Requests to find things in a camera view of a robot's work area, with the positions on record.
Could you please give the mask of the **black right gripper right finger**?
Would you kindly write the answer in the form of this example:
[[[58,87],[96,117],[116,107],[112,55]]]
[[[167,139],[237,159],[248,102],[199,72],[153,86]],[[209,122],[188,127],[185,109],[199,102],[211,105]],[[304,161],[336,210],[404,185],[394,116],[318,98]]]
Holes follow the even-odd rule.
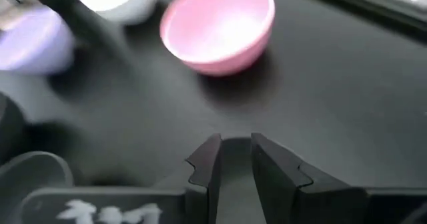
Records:
[[[427,224],[427,188],[353,186],[260,133],[251,144],[267,224]]]

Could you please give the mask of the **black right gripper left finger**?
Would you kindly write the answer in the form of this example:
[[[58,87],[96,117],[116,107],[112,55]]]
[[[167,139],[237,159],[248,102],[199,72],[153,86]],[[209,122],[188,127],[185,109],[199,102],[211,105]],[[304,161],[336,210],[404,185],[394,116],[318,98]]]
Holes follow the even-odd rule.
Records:
[[[152,187],[44,187],[21,204],[22,224],[216,224],[222,138],[213,134]]]

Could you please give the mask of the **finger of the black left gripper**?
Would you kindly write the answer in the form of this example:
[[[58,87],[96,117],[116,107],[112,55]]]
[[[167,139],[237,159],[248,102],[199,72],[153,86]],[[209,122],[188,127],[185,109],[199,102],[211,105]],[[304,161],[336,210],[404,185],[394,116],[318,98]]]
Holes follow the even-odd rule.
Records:
[[[77,38],[98,49],[106,49],[105,29],[100,18],[80,0],[38,0],[57,12]]]
[[[117,26],[96,13],[83,0],[56,0],[54,7],[58,8],[60,14],[65,15],[66,23],[77,35],[79,46],[92,45],[123,51],[125,45],[117,36]]]

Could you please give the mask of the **white bowl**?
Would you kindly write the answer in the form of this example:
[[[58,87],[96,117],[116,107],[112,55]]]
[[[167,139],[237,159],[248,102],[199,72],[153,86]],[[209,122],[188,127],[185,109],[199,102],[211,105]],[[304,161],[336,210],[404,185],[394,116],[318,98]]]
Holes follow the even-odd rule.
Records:
[[[154,12],[157,0],[83,0],[90,8],[113,23],[137,25]]]

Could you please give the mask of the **purple bowl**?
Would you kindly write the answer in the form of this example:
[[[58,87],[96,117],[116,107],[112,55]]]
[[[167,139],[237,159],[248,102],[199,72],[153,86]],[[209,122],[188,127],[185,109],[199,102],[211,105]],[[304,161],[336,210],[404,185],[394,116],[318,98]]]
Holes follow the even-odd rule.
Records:
[[[75,38],[56,11],[47,6],[24,13],[0,35],[0,71],[54,75],[74,61]]]

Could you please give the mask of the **pink bowl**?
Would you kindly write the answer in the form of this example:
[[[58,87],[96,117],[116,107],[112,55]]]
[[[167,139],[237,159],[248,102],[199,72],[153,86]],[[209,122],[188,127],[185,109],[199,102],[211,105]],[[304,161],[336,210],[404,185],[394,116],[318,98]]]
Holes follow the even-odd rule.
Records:
[[[165,48],[209,76],[247,69],[272,34],[274,0],[173,0],[159,23]]]

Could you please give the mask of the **black bowl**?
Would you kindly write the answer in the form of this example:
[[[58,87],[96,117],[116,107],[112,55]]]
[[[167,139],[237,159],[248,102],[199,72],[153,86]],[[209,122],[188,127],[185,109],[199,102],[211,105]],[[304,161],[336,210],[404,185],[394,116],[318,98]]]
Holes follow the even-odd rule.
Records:
[[[21,224],[22,200],[42,187],[71,187],[75,183],[69,164],[46,151],[20,154],[0,166],[0,224]]]

